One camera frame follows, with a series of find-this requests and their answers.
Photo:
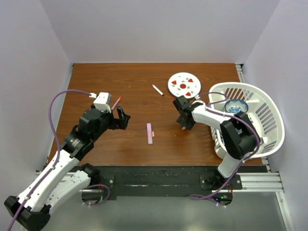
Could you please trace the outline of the pink highlighter pen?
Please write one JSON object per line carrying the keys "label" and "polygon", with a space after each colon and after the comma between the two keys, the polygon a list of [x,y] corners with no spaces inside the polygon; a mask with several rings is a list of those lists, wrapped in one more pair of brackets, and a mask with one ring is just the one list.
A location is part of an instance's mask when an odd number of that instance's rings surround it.
{"label": "pink highlighter pen", "polygon": [[149,145],[153,144],[153,131],[152,131],[152,124],[147,123],[146,124],[146,129],[147,129],[147,142]]}

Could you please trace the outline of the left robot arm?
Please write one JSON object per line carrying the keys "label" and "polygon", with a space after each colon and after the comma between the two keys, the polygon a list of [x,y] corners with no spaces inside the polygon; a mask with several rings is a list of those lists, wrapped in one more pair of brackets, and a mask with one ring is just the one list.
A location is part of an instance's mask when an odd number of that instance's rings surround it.
{"label": "left robot arm", "polygon": [[94,106],[84,112],[60,145],[59,152],[34,182],[18,196],[9,196],[4,205],[15,221],[28,231],[40,231],[51,215],[78,191],[99,186],[100,172],[90,164],[82,165],[70,179],[63,182],[94,143],[108,129],[125,130],[130,116],[117,107],[118,118],[112,112]]}

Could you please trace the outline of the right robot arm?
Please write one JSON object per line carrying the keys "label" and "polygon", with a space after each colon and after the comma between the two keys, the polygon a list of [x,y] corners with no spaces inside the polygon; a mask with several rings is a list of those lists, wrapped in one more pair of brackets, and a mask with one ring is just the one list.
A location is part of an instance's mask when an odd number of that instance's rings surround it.
{"label": "right robot arm", "polygon": [[211,109],[201,100],[190,102],[184,96],[177,97],[173,105],[179,112],[177,122],[191,130],[196,123],[217,129],[222,135],[227,153],[215,173],[205,180],[212,189],[226,189],[231,184],[242,161],[260,146],[260,137],[248,115],[235,115]]}

